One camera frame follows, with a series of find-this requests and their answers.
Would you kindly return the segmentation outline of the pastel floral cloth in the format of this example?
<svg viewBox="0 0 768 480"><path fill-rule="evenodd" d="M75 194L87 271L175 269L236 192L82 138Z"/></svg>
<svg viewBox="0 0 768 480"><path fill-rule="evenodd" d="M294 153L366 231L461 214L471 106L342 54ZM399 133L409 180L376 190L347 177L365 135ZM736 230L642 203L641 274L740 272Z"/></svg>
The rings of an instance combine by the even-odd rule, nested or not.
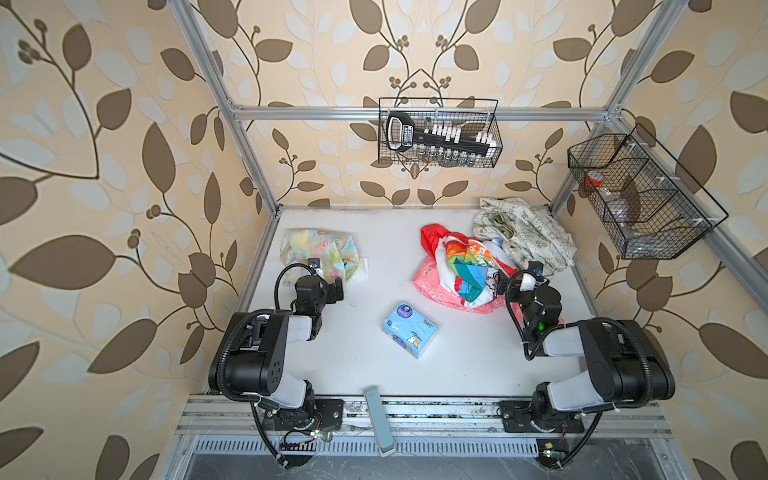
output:
<svg viewBox="0 0 768 480"><path fill-rule="evenodd" d="M317 259L316 270L329 283L336 279L356 283L368 277L368 258L359 253L353 236L344 232L289 229L282 240L280 259L285 265Z"/></svg>

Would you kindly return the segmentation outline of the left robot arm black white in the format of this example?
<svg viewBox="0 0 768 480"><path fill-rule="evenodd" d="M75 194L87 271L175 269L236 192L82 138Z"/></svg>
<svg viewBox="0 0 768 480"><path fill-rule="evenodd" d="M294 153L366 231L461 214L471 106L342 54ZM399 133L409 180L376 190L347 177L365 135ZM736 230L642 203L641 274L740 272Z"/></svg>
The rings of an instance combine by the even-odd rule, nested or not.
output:
<svg viewBox="0 0 768 480"><path fill-rule="evenodd" d="M285 371L285 357L288 344L316 339L324 308L343 299L343 281L326 281L318 258L287 265L274 306L234 313L210 367L210 389L249 405L261 441L285 469L306 463L300 453L341 428L344 401L318 400L310 381Z"/></svg>

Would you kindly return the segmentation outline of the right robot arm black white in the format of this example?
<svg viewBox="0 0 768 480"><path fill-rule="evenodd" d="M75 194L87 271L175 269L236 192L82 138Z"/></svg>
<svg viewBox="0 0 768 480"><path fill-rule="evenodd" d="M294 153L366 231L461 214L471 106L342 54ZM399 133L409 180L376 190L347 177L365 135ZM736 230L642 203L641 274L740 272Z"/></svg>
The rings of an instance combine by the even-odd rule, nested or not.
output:
<svg viewBox="0 0 768 480"><path fill-rule="evenodd" d="M539 383L527 405L500 405L508 432L580 434L568 450L544 447L536 460L542 468L567 468L604 413L640 409L674 396L675 380L666 360L636 321L593 317L561 322L561 295L540 266L499 272L495 279L496 295L504 301L526 360L572 357L584 363L583 371L570 378Z"/></svg>

